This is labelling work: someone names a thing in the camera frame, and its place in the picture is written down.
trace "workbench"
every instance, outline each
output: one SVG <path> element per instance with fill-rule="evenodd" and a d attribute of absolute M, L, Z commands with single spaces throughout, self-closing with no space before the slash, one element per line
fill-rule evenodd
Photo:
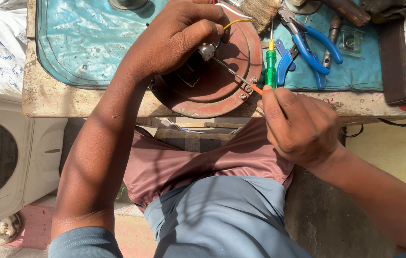
<path fill-rule="evenodd" d="M 27 47 L 23 77 L 22 111 L 27 117 L 69 118 L 88 117 L 104 91 L 83 90 L 65 85 L 48 75 L 37 61 L 35 39 L 36 2 L 28 0 Z M 341 124 L 363 124 L 387 119 L 406 118 L 406 111 L 387 105 L 382 92 L 300 92 L 321 99 L 340 115 Z M 262 117 L 257 107 L 261 96 L 253 93 L 245 103 L 225 117 Z M 161 104 L 151 91 L 146 91 L 138 117 L 177 117 Z"/>

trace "brush bristles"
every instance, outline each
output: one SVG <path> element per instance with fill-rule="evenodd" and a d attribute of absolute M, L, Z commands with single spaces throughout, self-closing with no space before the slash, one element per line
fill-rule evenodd
<path fill-rule="evenodd" d="M 240 11 L 252 17 L 252 24 L 257 33 L 261 33 L 275 18 L 280 7 L 280 0 L 243 0 Z"/>

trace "blue mat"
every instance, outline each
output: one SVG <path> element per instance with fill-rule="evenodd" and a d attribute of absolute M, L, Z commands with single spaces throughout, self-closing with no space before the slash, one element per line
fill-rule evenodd
<path fill-rule="evenodd" d="M 325 35 L 329 35 L 329 26 L 333 13 L 331 9 L 323 6 L 319 12 L 308 17 L 307 23 L 305 23 L 306 16 L 297 15 L 296 17 L 307 26 L 312 26 Z M 343 22 L 343 25 L 350 26 L 346 21 Z M 292 48 L 294 42 L 292 41 L 291 33 L 280 24 L 278 19 L 274 22 L 274 28 L 274 39 L 279 38 L 287 49 Z M 362 57 L 342 55 L 343 63 L 340 65 L 332 61 L 330 67 L 331 73 L 326 76 L 326 88 L 324 91 L 383 91 L 376 25 L 369 22 L 366 26 L 360 28 L 360 30 L 365 31 L 362 43 Z M 264 41 L 269 40 L 269 35 L 267 36 L 268 38 L 264 38 Z M 322 60 L 325 51 L 324 46 L 314 38 L 305 37 L 310 49 L 316 52 L 320 60 Z M 268 49 L 263 50 L 264 64 L 266 62 L 265 53 L 267 51 Z M 281 56 L 278 52 L 276 53 L 276 64 L 278 64 Z M 287 73 L 285 87 L 298 91 L 322 91 L 318 90 L 315 76 L 300 54 L 294 62 L 297 68 L 294 72 Z"/>
<path fill-rule="evenodd" d="M 138 11 L 116 11 L 107 0 L 37 0 L 36 42 L 38 60 L 55 79 L 69 85 L 108 85 L 128 48 L 166 4 L 151 0 Z M 324 6 L 309 16 L 307 25 L 325 35 L 332 11 Z M 297 16 L 304 22 L 306 16 Z M 277 21 L 275 39 L 292 47 L 290 33 Z M 341 65 L 331 65 L 326 90 L 382 91 L 378 39 L 375 26 L 362 28 L 363 57 L 344 55 Z M 307 37 L 313 51 L 322 58 L 324 48 Z M 297 68 L 286 76 L 286 87 L 318 90 L 308 64 L 299 55 Z"/>

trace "pliers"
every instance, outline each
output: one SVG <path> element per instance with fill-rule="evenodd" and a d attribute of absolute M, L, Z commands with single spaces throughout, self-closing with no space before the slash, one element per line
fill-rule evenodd
<path fill-rule="evenodd" d="M 332 41 L 324 34 L 298 21 L 295 18 L 295 14 L 284 5 L 282 5 L 280 9 L 278 9 L 278 14 L 280 15 L 281 23 L 289 27 L 289 29 L 291 30 L 292 40 L 294 41 L 302 56 L 305 58 L 305 61 L 314 70 L 322 73 L 323 75 L 329 74 L 329 70 L 326 67 L 322 66 L 321 62 L 313 57 L 310 52 L 308 52 L 307 47 L 305 46 L 305 43 L 300 35 L 300 31 L 311 36 L 315 40 L 319 41 L 324 47 L 326 47 L 326 49 L 329 50 L 330 54 L 332 55 L 335 63 L 343 63 L 343 57 L 338 51 L 337 47 L 335 47 L 335 44 L 332 43 Z"/>
<path fill-rule="evenodd" d="M 318 55 L 316 53 L 313 53 L 307 43 L 307 40 L 305 39 L 305 35 L 303 33 L 300 33 L 303 43 L 307 49 L 307 53 L 311 55 L 314 60 L 319 62 Z M 278 67 L 276 68 L 276 84 L 277 85 L 284 85 L 285 79 L 286 79 L 286 73 L 287 71 L 294 71 L 295 70 L 295 64 L 294 64 L 294 59 L 298 55 L 299 50 L 296 44 L 294 44 L 289 51 L 284 47 L 283 42 L 280 39 L 275 40 L 275 46 L 279 50 L 282 58 L 280 59 L 280 62 L 278 63 Z M 310 68 L 313 70 L 313 73 L 315 74 L 316 78 L 316 83 L 318 85 L 318 89 L 322 90 L 326 87 L 326 76 L 320 72 L 318 72 L 316 69 L 314 69 L 311 65 Z"/>

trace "white wire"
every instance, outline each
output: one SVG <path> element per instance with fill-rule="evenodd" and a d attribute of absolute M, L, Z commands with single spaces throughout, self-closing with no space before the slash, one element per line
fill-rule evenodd
<path fill-rule="evenodd" d="M 234 14 L 236 14 L 236 15 L 238 15 L 238 16 L 240 16 L 240 17 L 243 17 L 243 18 L 251 19 L 251 20 L 252 20 L 252 17 L 246 16 L 246 15 L 242 15 L 242 14 L 240 14 L 240 13 L 238 13 L 238 12 L 236 12 L 236 11 L 230 9 L 228 6 L 225 6 L 225 5 L 221 4 L 221 3 L 217 3 L 216 5 L 222 6 L 223 8 L 225 8 L 225 9 L 227 9 L 227 10 L 233 12 Z"/>

